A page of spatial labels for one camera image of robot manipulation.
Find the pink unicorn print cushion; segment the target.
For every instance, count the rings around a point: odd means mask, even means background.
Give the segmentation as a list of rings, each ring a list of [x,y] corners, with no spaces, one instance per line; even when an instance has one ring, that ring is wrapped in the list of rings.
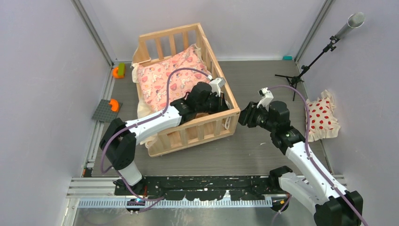
[[[201,48],[192,44],[184,51],[153,65],[132,64],[132,80],[139,84],[139,91],[142,93],[137,107],[138,118],[143,118],[165,108],[167,80],[170,73],[175,69],[194,68],[210,75],[211,72],[206,68],[201,57]],[[174,73],[169,85],[169,101],[172,102],[184,97],[198,82],[209,83],[210,79],[191,70],[181,70]]]

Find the wooden slatted pet bed frame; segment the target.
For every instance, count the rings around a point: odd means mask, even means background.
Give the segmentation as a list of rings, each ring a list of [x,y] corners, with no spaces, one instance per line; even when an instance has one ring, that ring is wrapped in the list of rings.
[[[132,62],[149,66],[169,59],[177,54],[178,47],[189,46],[189,38],[193,34],[196,37],[196,45],[201,48],[201,59],[213,78],[224,78],[224,73],[200,23],[140,35]],[[192,121],[159,132],[148,148],[149,156],[161,156],[233,135],[240,108],[228,83],[225,83],[221,91],[231,105],[229,110],[211,115],[200,113]]]

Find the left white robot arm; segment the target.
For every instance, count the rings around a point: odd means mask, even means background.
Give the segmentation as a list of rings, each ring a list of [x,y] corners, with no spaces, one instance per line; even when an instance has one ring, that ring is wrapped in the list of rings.
[[[199,113],[214,114],[228,110],[224,94],[221,91],[225,81],[214,79],[209,83],[198,82],[186,98],[176,99],[164,110],[146,117],[122,121],[111,121],[102,137],[99,147],[112,167],[126,181],[126,189],[133,195],[144,190],[142,174],[135,162],[135,148],[148,137],[187,123]]]

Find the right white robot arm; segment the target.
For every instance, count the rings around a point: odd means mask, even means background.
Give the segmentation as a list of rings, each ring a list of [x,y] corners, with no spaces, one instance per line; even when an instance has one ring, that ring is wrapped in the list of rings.
[[[294,196],[313,215],[318,226],[362,224],[362,196],[357,191],[348,191],[324,168],[304,136],[291,126],[290,112],[284,102],[272,101],[268,108],[250,102],[241,111],[238,122],[269,131],[273,144],[305,177],[300,179],[287,166],[271,170],[268,181],[271,191],[285,191]]]

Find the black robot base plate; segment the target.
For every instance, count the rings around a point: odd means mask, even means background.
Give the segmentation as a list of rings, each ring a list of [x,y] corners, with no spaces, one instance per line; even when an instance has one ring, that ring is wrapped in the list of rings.
[[[229,195],[232,201],[263,200],[265,196],[282,196],[288,192],[271,184],[268,176],[146,176],[131,187],[137,195],[169,201],[219,201]]]

